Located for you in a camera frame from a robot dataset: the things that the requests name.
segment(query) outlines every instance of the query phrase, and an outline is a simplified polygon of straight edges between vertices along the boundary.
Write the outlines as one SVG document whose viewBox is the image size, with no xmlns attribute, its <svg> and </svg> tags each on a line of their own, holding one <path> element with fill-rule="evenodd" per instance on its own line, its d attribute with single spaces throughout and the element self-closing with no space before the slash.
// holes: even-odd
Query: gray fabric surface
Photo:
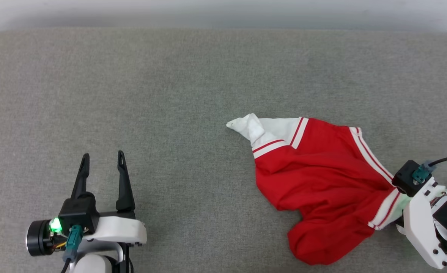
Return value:
<svg viewBox="0 0 447 273">
<path fill-rule="evenodd" d="M 119 149 L 148 230 L 137 272 L 437 272 L 393 226 L 333 265 L 295 259 L 299 213 L 260 194 L 248 141 L 225 127 L 249 112 L 361 127 L 392 173 L 447 156 L 447 34 L 0 33 L 0 272 L 61 270 L 60 254 L 29 256 L 27 227 L 57 215 L 85 152 L 112 210 Z M 447 163 L 435 176 L 447 185 Z"/>
</svg>

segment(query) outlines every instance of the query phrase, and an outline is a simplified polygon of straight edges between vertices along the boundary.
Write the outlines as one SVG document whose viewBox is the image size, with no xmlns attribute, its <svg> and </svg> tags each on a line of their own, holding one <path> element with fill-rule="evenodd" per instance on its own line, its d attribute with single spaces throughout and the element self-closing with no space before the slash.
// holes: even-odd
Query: white wall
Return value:
<svg viewBox="0 0 447 273">
<path fill-rule="evenodd" d="M 447 0 L 0 0 L 0 31 L 53 26 L 447 31 Z"/>
</svg>

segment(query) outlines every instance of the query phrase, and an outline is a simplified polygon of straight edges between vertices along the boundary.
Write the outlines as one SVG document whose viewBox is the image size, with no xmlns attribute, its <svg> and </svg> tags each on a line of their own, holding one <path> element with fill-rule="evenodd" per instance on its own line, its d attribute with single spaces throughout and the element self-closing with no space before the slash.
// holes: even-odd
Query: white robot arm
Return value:
<svg viewBox="0 0 447 273">
<path fill-rule="evenodd" d="M 135 219 L 135 204 L 122 151 L 118 154 L 119 200 L 116 211 L 97 212 L 95 197 L 86 191 L 90 158 L 80 163 L 72 195 L 58 217 L 34 221 L 26 236 L 31 256 L 64 251 L 62 273 L 133 273 L 129 249 L 146 243 L 144 223 Z M 97 254 L 115 251 L 117 258 Z"/>
<path fill-rule="evenodd" d="M 447 266 L 447 191 L 431 175 L 435 164 L 420 166 L 410 160 L 395 174 L 392 184 L 412 197 L 397 221 L 399 232 L 406 235 L 426 263 L 442 269 Z"/>
</svg>

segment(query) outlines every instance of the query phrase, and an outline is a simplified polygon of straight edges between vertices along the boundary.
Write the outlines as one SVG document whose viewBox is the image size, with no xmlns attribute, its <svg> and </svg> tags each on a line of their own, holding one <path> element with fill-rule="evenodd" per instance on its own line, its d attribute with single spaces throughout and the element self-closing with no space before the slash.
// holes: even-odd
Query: green led light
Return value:
<svg viewBox="0 0 447 273">
<path fill-rule="evenodd" d="M 60 220 L 58 218 L 53 219 L 52 223 L 50 224 L 50 230 L 52 230 L 52 232 L 61 233 L 62 224 L 60 224 Z"/>
</svg>

